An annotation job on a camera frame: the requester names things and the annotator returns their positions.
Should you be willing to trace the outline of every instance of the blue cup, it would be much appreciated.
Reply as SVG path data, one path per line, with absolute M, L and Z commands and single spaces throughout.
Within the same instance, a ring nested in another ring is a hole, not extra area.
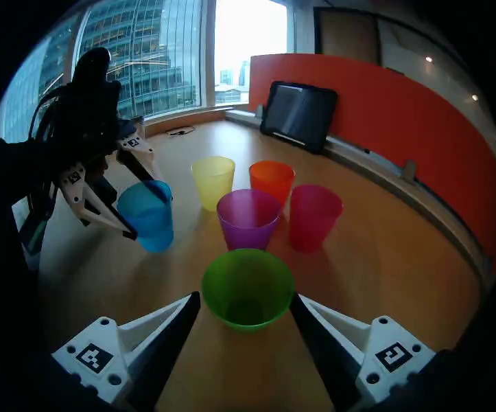
M 137 230 L 137 240 L 146 251 L 161 252 L 172 243 L 172 189 L 164 182 L 146 181 L 129 187 L 118 199 L 117 209 Z

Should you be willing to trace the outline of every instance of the orange cup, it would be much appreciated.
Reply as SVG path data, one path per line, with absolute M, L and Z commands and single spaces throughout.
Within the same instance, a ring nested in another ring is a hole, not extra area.
M 263 160 L 250 166 L 250 183 L 252 189 L 258 189 L 273 195 L 281 207 L 284 207 L 290 195 L 295 179 L 295 171 L 278 161 Z

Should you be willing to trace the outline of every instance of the yellow cup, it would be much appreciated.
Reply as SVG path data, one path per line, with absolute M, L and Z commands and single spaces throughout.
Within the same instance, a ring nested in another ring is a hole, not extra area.
M 195 161 L 191 170 L 202 207 L 215 211 L 217 202 L 233 188 L 235 162 L 221 156 L 206 157 Z

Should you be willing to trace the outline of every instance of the sky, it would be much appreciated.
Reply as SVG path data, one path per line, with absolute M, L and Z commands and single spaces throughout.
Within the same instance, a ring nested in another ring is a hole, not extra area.
M 234 70 L 238 82 L 243 60 L 287 51 L 287 9 L 271 0 L 217 0 L 215 82 L 220 71 Z

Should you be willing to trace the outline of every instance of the purple cup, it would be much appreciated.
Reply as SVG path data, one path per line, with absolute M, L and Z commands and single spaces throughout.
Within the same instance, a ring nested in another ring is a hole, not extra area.
M 261 190 L 235 190 L 223 196 L 217 215 L 228 250 L 265 250 L 281 209 L 277 199 Z

